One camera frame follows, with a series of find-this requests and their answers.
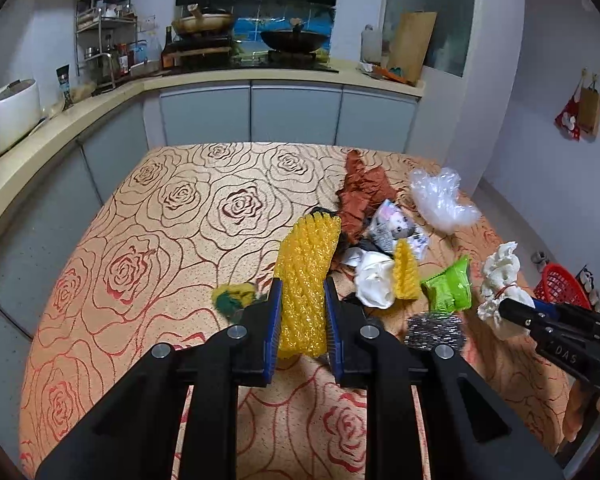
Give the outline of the green snack wrapper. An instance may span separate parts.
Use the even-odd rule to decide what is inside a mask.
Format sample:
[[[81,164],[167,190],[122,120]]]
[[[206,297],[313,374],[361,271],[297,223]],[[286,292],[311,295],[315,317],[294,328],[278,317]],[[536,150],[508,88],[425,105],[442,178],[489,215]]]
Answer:
[[[472,295],[469,281],[469,258],[460,257],[444,271],[420,283],[429,304],[429,311],[453,314],[471,308]]]

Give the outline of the steel wool scrubber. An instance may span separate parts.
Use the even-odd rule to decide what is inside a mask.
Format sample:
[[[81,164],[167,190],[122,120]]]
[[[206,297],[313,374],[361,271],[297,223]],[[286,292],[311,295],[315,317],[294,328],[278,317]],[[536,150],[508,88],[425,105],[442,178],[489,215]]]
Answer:
[[[417,350],[434,350],[439,344],[446,344],[461,352],[466,344],[463,320],[456,314],[415,314],[408,319],[405,343]]]

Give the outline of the small yellow foam net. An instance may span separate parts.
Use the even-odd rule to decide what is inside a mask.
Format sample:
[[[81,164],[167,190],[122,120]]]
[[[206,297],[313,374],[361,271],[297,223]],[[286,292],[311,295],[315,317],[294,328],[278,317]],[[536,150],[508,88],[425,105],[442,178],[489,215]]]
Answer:
[[[393,259],[392,279],[394,296],[400,300],[417,300],[420,295],[418,263],[405,238],[401,238],[396,243]]]

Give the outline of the clear plastic bag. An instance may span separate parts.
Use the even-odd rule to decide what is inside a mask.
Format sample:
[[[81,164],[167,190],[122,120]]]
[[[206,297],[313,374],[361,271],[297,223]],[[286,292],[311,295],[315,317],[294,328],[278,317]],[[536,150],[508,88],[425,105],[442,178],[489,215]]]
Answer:
[[[444,167],[438,174],[428,174],[423,169],[411,171],[410,189],[418,213],[437,231],[453,234],[481,217],[474,205],[458,201],[460,175],[451,168]]]

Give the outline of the green yellow sponge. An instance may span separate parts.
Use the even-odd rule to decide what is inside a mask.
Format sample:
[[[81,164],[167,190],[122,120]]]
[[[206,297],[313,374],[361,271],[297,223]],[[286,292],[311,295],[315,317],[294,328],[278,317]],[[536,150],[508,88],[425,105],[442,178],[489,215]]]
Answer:
[[[232,316],[259,298],[257,287],[251,283],[223,284],[212,290],[212,306],[230,320]]]

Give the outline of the white tissue wad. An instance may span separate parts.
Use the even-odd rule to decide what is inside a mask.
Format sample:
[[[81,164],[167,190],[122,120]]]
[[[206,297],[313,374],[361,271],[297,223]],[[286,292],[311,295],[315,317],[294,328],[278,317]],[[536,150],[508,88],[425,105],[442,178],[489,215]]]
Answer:
[[[363,306],[387,310],[394,304],[393,258],[381,252],[350,247],[343,253],[341,263],[355,270],[355,296]]]

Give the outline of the silver cartoon snack wrapper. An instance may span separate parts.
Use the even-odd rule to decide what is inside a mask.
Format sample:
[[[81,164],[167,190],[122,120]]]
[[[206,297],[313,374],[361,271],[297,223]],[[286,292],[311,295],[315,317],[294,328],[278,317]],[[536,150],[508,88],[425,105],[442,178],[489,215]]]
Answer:
[[[391,200],[376,209],[367,228],[370,240],[386,254],[393,255],[399,240],[405,240],[417,261],[425,259],[429,238],[425,231]]]

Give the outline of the brown paper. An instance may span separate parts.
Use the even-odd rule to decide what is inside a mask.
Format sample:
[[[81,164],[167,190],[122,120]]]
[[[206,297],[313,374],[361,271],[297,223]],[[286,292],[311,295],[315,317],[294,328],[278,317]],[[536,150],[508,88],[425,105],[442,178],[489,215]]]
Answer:
[[[341,229],[350,244],[356,244],[365,231],[365,222],[372,218],[385,201],[394,202],[398,192],[390,184],[381,166],[367,169],[358,150],[348,151],[346,176],[337,192]]]

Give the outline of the large yellow foam net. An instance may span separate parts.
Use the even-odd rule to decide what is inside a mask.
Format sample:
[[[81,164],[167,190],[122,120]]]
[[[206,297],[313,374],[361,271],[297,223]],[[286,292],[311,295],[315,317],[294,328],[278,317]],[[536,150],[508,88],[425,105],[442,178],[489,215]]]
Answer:
[[[283,284],[281,359],[327,351],[324,281],[340,233],[340,218],[319,211],[299,218],[280,244],[274,276]]]

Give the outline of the black plastic bag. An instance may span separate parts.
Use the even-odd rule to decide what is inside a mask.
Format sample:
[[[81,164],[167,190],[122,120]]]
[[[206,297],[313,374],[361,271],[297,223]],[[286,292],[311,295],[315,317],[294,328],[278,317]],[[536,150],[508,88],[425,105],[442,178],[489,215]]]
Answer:
[[[358,266],[366,256],[393,262],[393,256],[382,252],[370,240],[351,242],[342,229],[338,214],[324,208],[315,207],[306,215],[306,238],[306,260],[323,274],[332,267],[334,258],[344,266]]]

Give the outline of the red plastic mesh basket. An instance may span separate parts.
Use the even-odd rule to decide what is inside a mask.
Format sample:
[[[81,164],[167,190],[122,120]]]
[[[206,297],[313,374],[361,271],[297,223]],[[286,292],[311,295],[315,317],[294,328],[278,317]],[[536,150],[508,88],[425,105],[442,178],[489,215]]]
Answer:
[[[584,289],[569,271],[557,263],[547,263],[541,272],[541,279],[535,286],[536,299],[553,304],[573,304],[590,310],[591,304]]]

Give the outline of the red hanging cloth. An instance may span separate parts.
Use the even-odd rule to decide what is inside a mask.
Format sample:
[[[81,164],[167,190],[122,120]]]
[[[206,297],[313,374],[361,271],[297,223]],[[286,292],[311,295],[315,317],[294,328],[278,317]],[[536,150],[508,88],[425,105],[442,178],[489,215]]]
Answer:
[[[581,131],[578,126],[578,115],[580,110],[580,94],[587,74],[588,71],[585,68],[582,68],[576,88],[574,88],[572,95],[562,111],[554,119],[556,128],[567,138],[575,141],[581,139]]]

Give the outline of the brown hanging paper bag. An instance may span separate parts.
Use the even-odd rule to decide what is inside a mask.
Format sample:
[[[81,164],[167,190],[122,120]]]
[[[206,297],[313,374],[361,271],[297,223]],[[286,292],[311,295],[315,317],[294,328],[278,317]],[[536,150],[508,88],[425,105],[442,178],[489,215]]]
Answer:
[[[589,136],[597,136],[600,128],[600,92],[597,91],[598,75],[593,74],[591,83],[580,92],[578,126]]]

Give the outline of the metal spice rack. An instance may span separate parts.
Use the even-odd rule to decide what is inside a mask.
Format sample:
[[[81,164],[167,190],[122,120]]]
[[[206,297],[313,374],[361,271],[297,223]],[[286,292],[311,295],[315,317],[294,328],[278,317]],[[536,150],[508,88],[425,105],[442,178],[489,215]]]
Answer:
[[[76,0],[74,59],[79,78],[97,92],[112,90],[129,73],[130,47],[137,40],[132,0]]]

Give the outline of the beige frying pan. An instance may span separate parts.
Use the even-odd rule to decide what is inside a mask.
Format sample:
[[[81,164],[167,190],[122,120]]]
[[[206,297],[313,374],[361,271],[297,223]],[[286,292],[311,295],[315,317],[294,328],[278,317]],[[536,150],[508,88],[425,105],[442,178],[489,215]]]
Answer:
[[[187,16],[177,18],[171,23],[173,31],[183,38],[206,32],[220,34],[234,25],[234,16],[223,10],[204,12],[198,3],[189,4],[186,10]]]

